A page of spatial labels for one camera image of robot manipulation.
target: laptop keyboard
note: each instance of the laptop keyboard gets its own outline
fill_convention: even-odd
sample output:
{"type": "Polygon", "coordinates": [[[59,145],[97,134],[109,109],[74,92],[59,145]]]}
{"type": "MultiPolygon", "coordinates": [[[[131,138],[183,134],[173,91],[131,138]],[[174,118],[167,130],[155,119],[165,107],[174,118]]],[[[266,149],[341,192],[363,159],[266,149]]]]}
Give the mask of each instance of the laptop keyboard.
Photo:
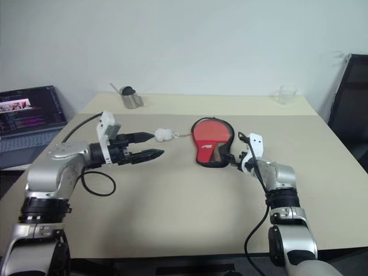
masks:
{"type": "Polygon", "coordinates": [[[33,148],[40,145],[48,145],[59,131],[42,132],[34,135],[25,135],[20,137],[0,140],[0,151],[15,151],[24,148],[33,148]]]}

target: laptop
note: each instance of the laptop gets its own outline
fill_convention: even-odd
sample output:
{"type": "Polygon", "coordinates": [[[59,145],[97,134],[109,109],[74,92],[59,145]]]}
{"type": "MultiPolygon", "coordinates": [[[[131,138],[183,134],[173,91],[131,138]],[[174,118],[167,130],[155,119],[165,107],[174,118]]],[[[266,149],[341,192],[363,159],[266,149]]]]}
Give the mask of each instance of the laptop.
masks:
{"type": "Polygon", "coordinates": [[[53,86],[0,93],[0,168],[31,164],[67,124],[53,86]]]}

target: table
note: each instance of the table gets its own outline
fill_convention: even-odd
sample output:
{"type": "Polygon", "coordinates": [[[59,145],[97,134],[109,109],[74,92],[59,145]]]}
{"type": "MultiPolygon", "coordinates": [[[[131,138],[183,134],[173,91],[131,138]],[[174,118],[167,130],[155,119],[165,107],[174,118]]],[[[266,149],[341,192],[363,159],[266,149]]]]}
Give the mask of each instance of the table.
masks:
{"type": "MultiPolygon", "coordinates": [[[[171,128],[185,134],[198,118],[216,115],[230,122],[235,131],[261,134],[264,156],[294,167],[301,205],[319,249],[368,246],[368,218],[363,214],[368,202],[368,175],[304,97],[296,97],[290,106],[278,106],[269,97],[146,95],[143,100],[146,108],[126,110],[118,95],[97,95],[52,144],[103,109],[116,114],[122,123],[121,133],[171,128]]],[[[81,128],[71,141],[96,142],[96,123],[81,128]]],[[[266,208],[257,180],[230,166],[211,169],[196,165],[189,137],[165,143],[152,139],[129,146],[132,152],[147,148],[160,148],[165,153],[147,163],[99,169],[117,182],[111,197],[95,197],[77,184],[70,200],[73,211],[64,221],[71,256],[243,253],[245,237],[266,208]]],[[[232,152],[237,155],[242,150],[244,144],[235,139],[232,152]]],[[[0,254],[17,219],[25,179],[21,176],[0,201],[0,254]]],[[[104,178],[86,179],[98,192],[111,189],[104,178]]],[[[250,241],[250,252],[268,251],[269,227],[267,220],[250,241]]]]}

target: keychain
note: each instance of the keychain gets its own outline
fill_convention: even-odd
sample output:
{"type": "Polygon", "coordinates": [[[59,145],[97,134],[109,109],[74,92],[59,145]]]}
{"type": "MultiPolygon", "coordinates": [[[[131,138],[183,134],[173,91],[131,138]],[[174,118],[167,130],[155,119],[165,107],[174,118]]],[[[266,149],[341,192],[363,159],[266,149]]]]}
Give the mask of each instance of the keychain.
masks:
{"type": "Polygon", "coordinates": [[[155,139],[157,142],[170,141],[173,138],[190,136],[191,133],[180,135],[178,132],[173,132],[171,129],[158,128],[155,131],[155,139]]]}

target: white wall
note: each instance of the white wall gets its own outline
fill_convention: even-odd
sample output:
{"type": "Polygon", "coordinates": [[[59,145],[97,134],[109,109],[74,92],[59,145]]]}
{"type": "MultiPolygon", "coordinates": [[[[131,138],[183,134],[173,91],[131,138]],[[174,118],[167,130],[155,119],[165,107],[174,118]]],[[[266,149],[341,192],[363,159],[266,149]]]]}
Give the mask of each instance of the white wall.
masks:
{"type": "Polygon", "coordinates": [[[69,115],[109,82],[138,93],[268,95],[324,117],[367,0],[0,0],[0,90],[55,85],[69,115]]]}

